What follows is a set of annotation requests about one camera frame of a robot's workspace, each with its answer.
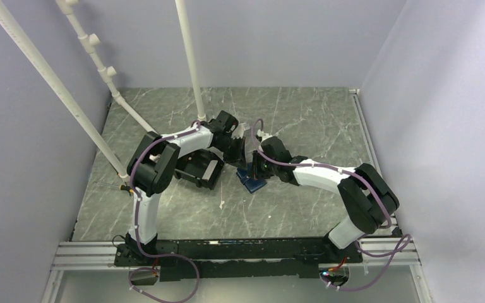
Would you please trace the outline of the blue leather card holder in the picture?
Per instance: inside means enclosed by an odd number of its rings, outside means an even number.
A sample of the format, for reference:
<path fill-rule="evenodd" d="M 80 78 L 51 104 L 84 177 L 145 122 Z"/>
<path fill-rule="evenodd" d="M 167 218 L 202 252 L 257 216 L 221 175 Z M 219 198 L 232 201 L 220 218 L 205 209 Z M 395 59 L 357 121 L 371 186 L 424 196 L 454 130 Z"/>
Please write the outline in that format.
<path fill-rule="evenodd" d="M 236 175 L 246 190 L 253 194 L 267 185 L 264 179 L 254 179 L 251 175 L 252 163 L 247 163 L 246 169 L 236 169 Z"/>

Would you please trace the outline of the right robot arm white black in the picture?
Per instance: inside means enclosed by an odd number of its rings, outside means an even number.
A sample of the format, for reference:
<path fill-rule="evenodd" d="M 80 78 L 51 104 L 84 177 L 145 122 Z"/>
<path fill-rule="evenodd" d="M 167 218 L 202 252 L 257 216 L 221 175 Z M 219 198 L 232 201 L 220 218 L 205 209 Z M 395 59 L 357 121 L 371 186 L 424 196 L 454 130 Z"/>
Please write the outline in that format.
<path fill-rule="evenodd" d="M 399 208 L 395 193 L 369 163 L 358 167 L 335 167 L 308 157 L 293 157 L 276 136 L 259 131 L 255 137 L 252 176 L 278 177 L 295 186 L 311 186 L 341 197 L 347 216 L 325 236 L 323 255 L 340 261 L 347 247 L 364 235 L 373 234 Z"/>

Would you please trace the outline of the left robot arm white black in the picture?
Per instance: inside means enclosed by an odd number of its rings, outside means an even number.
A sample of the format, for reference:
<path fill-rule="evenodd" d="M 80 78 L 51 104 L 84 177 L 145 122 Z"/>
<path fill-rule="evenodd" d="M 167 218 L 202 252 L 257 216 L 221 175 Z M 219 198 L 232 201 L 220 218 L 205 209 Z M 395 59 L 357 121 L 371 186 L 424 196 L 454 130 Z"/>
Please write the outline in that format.
<path fill-rule="evenodd" d="M 137 263 L 147 265 L 156 257 L 159 201 L 171 183 L 178 160 L 211 147 L 222 153 L 225 163 L 246 168 L 244 129 L 235 116 L 224 110 L 208 122 L 194 121 L 172 134 L 149 132 L 141 140 L 128 164 L 134 213 L 125 237 Z"/>

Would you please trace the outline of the stack of cards in tray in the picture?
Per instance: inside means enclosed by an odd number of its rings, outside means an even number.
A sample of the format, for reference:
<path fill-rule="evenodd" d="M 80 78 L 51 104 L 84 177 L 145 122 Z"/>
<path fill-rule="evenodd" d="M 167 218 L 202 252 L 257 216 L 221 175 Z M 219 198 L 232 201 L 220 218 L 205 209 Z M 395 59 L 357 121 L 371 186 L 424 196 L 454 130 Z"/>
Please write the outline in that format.
<path fill-rule="evenodd" d="M 210 161 L 210 163 L 206 167 L 201 179 L 205 180 L 205 181 L 210 181 L 210 180 L 216 179 L 216 175 L 217 175 L 216 169 L 217 169 L 218 164 L 219 164 L 218 160 Z"/>

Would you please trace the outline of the black card tray box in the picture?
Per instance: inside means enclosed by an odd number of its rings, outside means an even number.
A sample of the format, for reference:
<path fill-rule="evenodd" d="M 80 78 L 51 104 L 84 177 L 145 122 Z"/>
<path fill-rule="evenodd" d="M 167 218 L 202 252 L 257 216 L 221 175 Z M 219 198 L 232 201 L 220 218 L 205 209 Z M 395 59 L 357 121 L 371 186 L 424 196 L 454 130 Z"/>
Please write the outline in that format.
<path fill-rule="evenodd" d="M 212 160 L 219 161 L 216 169 L 216 179 L 210 181 L 202 180 L 202 175 Z M 214 152 L 200 149 L 181 157 L 177 161 L 174 177 L 176 179 L 189 181 L 198 188 L 207 188 L 209 190 L 213 190 L 215 189 L 217 181 L 220 178 L 224 165 L 225 162 Z"/>

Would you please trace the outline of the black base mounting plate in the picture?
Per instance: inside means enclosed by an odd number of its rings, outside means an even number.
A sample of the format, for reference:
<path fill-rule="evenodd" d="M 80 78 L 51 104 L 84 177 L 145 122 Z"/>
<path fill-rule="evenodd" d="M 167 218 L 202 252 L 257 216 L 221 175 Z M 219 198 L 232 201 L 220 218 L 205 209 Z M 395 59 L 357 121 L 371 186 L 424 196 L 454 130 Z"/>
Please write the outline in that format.
<path fill-rule="evenodd" d="M 174 282 L 205 278 L 297 276 L 316 278 L 335 264 L 361 263 L 354 244 L 336 248 L 322 237 L 157 240 L 145 254 L 127 237 L 116 247 L 114 264 L 121 268 L 152 268 L 160 280 Z"/>

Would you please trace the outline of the yellow black screwdriver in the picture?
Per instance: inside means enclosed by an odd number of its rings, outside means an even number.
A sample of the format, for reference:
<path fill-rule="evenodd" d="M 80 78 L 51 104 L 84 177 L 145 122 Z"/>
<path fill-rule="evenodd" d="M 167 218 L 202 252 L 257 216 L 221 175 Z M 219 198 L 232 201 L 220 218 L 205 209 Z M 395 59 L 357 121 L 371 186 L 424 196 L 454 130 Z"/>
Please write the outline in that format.
<path fill-rule="evenodd" d="M 134 193 L 135 193 L 130 186 L 127 186 L 125 184 L 117 185 L 117 184 L 109 184 L 109 183 L 106 183 L 106 182 L 99 182 L 99 181 L 95 181 L 95 183 L 100 184 L 102 186 L 113 187 L 113 188 L 116 188 L 120 191 L 127 192 L 130 196 L 134 195 Z"/>

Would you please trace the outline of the aluminium extrusion rail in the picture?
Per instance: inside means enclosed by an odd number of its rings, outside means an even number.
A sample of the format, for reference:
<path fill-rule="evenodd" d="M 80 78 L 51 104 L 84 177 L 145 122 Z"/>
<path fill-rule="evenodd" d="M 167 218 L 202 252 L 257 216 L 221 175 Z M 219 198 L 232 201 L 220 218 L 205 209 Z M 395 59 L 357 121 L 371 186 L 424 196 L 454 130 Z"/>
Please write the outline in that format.
<path fill-rule="evenodd" d="M 360 246 L 363 250 L 372 254 L 383 254 L 391 251 L 395 243 L 393 239 L 384 238 L 370 238 L 366 241 L 362 241 Z M 160 262 L 146 261 L 144 265 L 137 261 L 131 261 L 130 264 L 116 265 L 115 260 L 117 257 L 117 248 L 109 242 L 62 242 L 59 244 L 56 254 L 52 262 L 52 269 L 54 270 L 130 270 L 142 266 L 151 266 L 157 264 L 160 268 Z M 362 266 L 364 268 L 370 268 L 374 266 L 384 266 L 389 256 L 376 258 L 373 256 L 361 255 L 361 261 L 356 263 L 354 257 L 349 257 L 347 262 L 342 268 L 349 266 Z M 294 258 L 238 258 L 238 259 L 196 259 L 198 262 L 209 262 L 213 264 L 226 264 L 230 261 L 245 262 L 249 264 L 258 263 L 260 261 L 266 261 L 269 263 L 279 263 L 283 260 Z M 339 265 L 339 261 L 335 263 L 319 261 L 319 268 L 331 268 Z M 417 253 L 416 247 L 413 242 L 408 244 L 402 251 L 397 252 L 390 266 L 421 266 L 421 260 Z"/>

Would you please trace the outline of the white PVC pipe frame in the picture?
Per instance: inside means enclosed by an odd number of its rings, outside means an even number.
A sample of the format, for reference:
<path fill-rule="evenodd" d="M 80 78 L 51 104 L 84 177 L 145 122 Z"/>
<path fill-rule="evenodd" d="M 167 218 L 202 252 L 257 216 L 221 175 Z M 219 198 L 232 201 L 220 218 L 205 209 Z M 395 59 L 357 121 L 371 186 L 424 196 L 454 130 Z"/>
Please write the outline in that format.
<path fill-rule="evenodd" d="M 82 27 L 81 23 L 74 14 L 73 6 L 78 1 L 56 1 L 59 10 L 67 18 L 69 24 L 73 27 L 77 39 L 82 45 L 84 51 L 90 56 L 92 62 L 97 68 L 102 81 L 107 85 L 111 97 L 119 104 L 144 130 L 152 131 L 153 127 L 137 113 L 137 111 L 127 103 L 121 92 L 116 88 L 112 78 L 117 75 L 116 70 L 112 66 L 106 66 L 99 57 L 96 46 L 99 45 L 100 40 L 96 34 L 88 34 Z M 183 43 L 188 62 L 188 68 L 191 77 L 193 93 L 195 96 L 195 103 L 197 108 L 197 118 L 200 121 L 205 121 L 207 115 L 203 99 L 201 97 L 201 87 L 198 81 L 198 70 L 196 66 L 196 58 L 194 54 L 193 41 L 191 38 L 191 27 L 188 19 L 188 12 L 185 1 L 176 1 L 176 10 L 179 20 L 181 33 L 183 36 Z M 124 165 L 119 161 L 116 154 L 109 148 L 107 142 L 102 138 L 102 135 L 95 129 L 91 120 L 87 117 L 76 100 L 73 98 L 69 90 L 65 87 L 63 82 L 50 67 L 35 44 L 30 40 L 28 35 L 13 17 L 11 12 L 7 9 L 2 1 L 0 1 L 0 26 L 9 35 L 16 46 L 21 50 L 25 57 L 30 61 L 31 65 L 41 75 L 44 81 L 49 85 L 52 91 L 60 99 L 63 105 L 68 109 L 72 116 L 76 119 L 79 125 L 87 133 L 90 139 L 94 142 L 96 147 L 104 157 L 116 170 L 117 175 L 124 181 L 129 181 L 129 175 L 124 168 Z"/>

